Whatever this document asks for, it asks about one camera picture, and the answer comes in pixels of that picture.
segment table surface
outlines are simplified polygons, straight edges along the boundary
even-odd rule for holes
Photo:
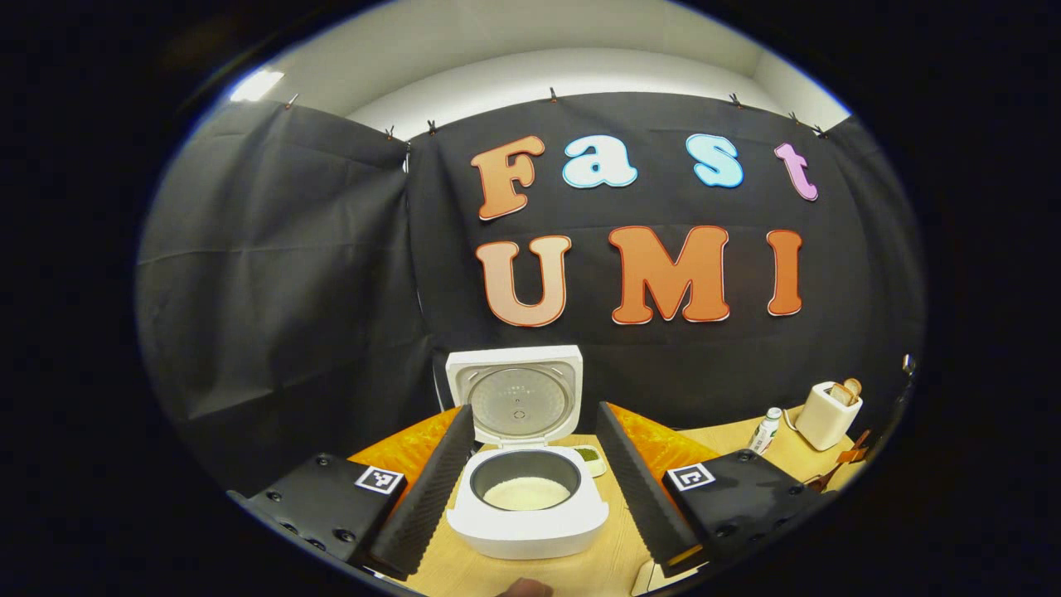
[[[802,408],[788,409],[793,423]],[[762,418],[679,433],[725,455],[747,447],[760,421]],[[764,457],[794,478],[806,481],[832,470],[837,456],[850,450],[852,444],[851,439],[845,437],[836,446],[818,452],[782,420],[773,444]],[[572,435],[552,445],[592,445],[607,461],[607,455],[592,435]],[[841,488],[863,466],[864,462],[845,464],[837,471],[828,489]],[[504,592],[512,581],[524,577],[553,586],[554,597],[629,596],[639,568],[649,559],[648,549],[638,533],[610,466],[608,472],[594,481],[601,498],[608,503],[610,512],[601,534],[588,550],[550,560],[487,558],[469,547],[450,528],[443,513],[423,555],[419,570],[400,584],[432,597],[494,597]],[[459,482],[454,486],[447,510],[453,508],[457,487]]]

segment white wall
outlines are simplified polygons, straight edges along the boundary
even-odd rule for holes
[[[851,115],[846,106],[799,69],[770,52],[763,52],[752,80],[800,122],[829,129]]]
[[[394,125],[397,138],[410,139],[428,130],[428,120],[441,126],[545,99],[550,87],[560,96],[653,91],[728,101],[735,92],[743,104],[782,115],[790,109],[760,83],[718,67],[637,50],[580,48],[511,54],[447,70],[383,95],[347,118],[378,130]],[[802,118],[800,110],[797,116]]]

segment small bottle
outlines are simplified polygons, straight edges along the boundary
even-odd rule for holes
[[[778,422],[780,420],[780,408],[771,408],[766,411],[766,419],[759,424],[755,433],[751,435],[751,442],[748,444],[748,450],[755,454],[765,454],[766,450],[773,443],[773,437],[778,435]]]

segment pink letter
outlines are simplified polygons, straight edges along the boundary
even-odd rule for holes
[[[785,161],[785,168],[788,169],[788,177],[792,178],[793,186],[796,187],[796,192],[800,196],[807,200],[818,198],[818,187],[806,181],[806,174],[803,172],[803,169],[806,168],[806,160],[798,155],[792,145],[781,143],[778,148],[773,150],[773,155]]]

